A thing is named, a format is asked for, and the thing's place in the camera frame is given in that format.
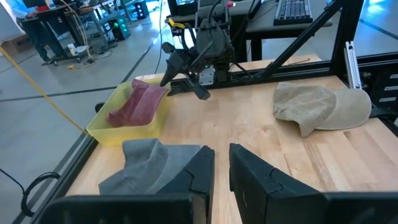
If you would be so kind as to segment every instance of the black metal frame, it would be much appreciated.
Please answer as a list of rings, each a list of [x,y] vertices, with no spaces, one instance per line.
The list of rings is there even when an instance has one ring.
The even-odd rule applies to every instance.
[[[353,40],[355,35],[356,26],[359,21],[359,15],[361,13],[363,0],[357,1],[346,1],[336,0],[337,2],[343,2],[343,11],[341,14],[340,23],[338,26],[338,32],[336,35],[335,48],[333,49],[333,57],[331,61],[305,63],[298,65],[283,66],[275,70],[272,76],[268,78],[253,78],[250,83],[242,83],[238,80],[231,80],[226,83],[215,83],[207,88],[226,88],[239,85],[252,85],[257,83],[267,82],[279,82],[286,80],[296,80],[302,78],[315,78],[329,75],[337,75],[343,82],[347,82],[344,77],[345,73],[345,62],[342,60],[343,55],[343,44],[346,41]],[[380,69],[388,70],[398,65],[398,52],[390,54],[379,54],[365,57],[358,57],[358,67],[360,72],[375,72]],[[253,70],[251,73],[257,73],[262,70]],[[235,75],[244,75],[244,72],[236,72]],[[183,80],[173,81],[172,85],[180,88],[181,91],[188,91],[188,88],[184,88]],[[394,121],[387,118],[380,118],[380,120],[396,135],[398,136],[398,127],[394,125]],[[40,214],[43,208],[56,198],[64,197],[70,186],[75,181],[76,177],[84,167],[87,160],[90,158],[91,153],[95,150],[98,142],[87,136],[85,142],[76,153],[75,157],[71,161],[70,165],[65,169],[65,173],[61,175],[57,183],[41,204],[32,218],[32,223],[38,223]]]

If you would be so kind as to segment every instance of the wooden tabletop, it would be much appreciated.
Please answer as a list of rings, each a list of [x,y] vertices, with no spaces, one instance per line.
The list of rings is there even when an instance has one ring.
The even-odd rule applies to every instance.
[[[294,57],[288,63],[318,60],[314,55]],[[243,63],[265,67],[268,61]],[[336,77],[294,80],[346,88]],[[272,96],[277,83],[211,90],[201,101],[193,93],[172,97],[169,117],[160,140],[165,144],[202,144],[216,152],[213,199],[214,223],[241,223],[229,191],[229,143],[235,142],[286,174],[320,191],[398,190],[398,138],[378,119],[339,131],[314,131],[301,138],[293,122],[276,120]],[[68,195],[99,194],[98,184],[121,170],[121,147],[97,146]]]

